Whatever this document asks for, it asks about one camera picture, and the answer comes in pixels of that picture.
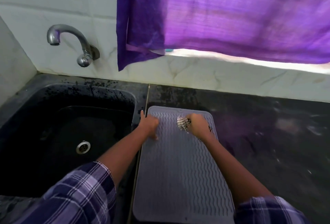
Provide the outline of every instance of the plaid shirt sleeve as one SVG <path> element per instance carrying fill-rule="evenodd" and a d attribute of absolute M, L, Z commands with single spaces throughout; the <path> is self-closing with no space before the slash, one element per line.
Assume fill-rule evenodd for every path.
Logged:
<path fill-rule="evenodd" d="M 17 224 L 111 223 L 116 188 L 110 171 L 100 162 L 67 174 L 33 205 Z"/>
<path fill-rule="evenodd" d="M 305 215 L 283 198 L 252 197 L 238 206 L 235 224 L 310 224 Z"/>

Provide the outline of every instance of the silicone drying mat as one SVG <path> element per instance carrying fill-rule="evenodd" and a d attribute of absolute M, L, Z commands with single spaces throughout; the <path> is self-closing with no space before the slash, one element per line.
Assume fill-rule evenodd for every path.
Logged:
<path fill-rule="evenodd" d="M 213 117 L 205 111 L 152 106 L 159 119 L 158 140 L 142 146 L 133 214 L 139 221 L 234 223 L 230 190 L 204 144 L 179 130 L 177 117 L 202 114 L 217 137 Z"/>

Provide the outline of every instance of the sink basin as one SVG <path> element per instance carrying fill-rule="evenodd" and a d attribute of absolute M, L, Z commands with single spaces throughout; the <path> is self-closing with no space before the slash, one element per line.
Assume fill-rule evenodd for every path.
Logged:
<path fill-rule="evenodd" d="M 131 93 L 88 85 L 38 90 L 0 129 L 0 195 L 41 197 L 130 133 Z"/>

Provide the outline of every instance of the sink drain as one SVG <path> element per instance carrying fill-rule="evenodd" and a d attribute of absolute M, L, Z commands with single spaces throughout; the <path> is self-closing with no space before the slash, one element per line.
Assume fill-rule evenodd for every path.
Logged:
<path fill-rule="evenodd" d="M 88 141 L 83 141 L 79 143 L 79 145 L 76 148 L 77 154 L 85 154 L 90 149 L 90 143 Z"/>

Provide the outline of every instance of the chrome faucet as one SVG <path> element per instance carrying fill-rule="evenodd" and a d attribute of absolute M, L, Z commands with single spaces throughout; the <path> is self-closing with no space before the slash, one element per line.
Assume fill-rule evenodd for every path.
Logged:
<path fill-rule="evenodd" d="M 83 54 L 80 55 L 77 59 L 77 63 L 81 67 L 88 67 L 93 60 L 100 58 L 100 51 L 90 45 L 85 38 L 85 36 L 76 28 L 68 26 L 65 24 L 52 25 L 47 31 L 47 41 L 52 46 L 60 45 L 60 34 L 61 33 L 70 33 L 75 35 L 80 41 Z"/>

